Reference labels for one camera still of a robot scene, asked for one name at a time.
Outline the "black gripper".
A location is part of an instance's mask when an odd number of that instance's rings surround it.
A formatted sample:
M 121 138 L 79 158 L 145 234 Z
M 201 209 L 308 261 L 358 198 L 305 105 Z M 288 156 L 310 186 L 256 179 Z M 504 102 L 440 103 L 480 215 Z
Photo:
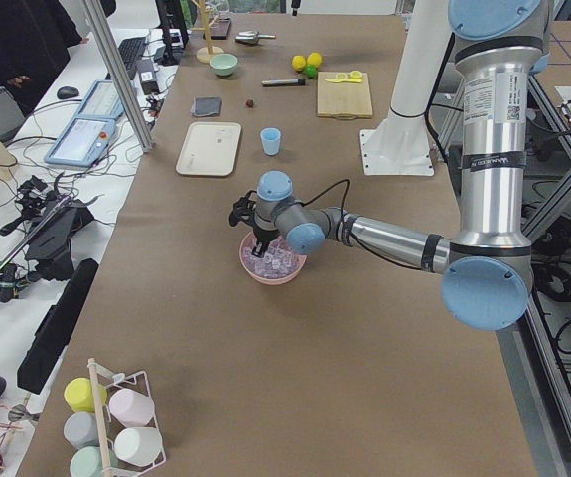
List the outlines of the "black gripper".
M 262 225 L 257 219 L 254 219 L 252 225 L 253 233 L 256 237 L 256 243 L 252 249 L 252 255 L 255 257 L 264 256 L 264 245 L 270 244 L 279 237 L 279 231 L 273 227 L 271 223 Z

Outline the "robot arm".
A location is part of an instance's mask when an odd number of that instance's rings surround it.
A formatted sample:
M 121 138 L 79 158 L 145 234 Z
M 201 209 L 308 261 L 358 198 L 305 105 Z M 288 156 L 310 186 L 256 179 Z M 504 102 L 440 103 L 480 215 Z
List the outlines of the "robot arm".
M 263 174 L 230 214 L 245 222 L 262 255 L 275 239 L 308 254 L 325 240 L 358 246 L 396 265 L 442 275 L 441 295 L 459 321 L 498 330 L 525 312 L 533 279 L 520 228 L 526 165 L 528 78 L 546 65 L 549 1 L 419 1 L 412 15 L 387 117 L 365 133 L 369 175 L 427 175 L 425 113 L 443 61 L 463 78 L 461 224 L 444 239 L 343 207 L 312 210 L 290 177 Z

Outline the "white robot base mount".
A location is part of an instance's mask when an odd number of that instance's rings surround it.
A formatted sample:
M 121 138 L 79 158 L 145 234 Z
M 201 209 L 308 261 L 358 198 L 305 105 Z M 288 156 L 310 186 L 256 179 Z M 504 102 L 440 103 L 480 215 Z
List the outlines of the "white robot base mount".
M 426 118 L 454 40 L 446 0 L 417 1 L 387 117 L 360 140 L 367 176 L 432 176 Z

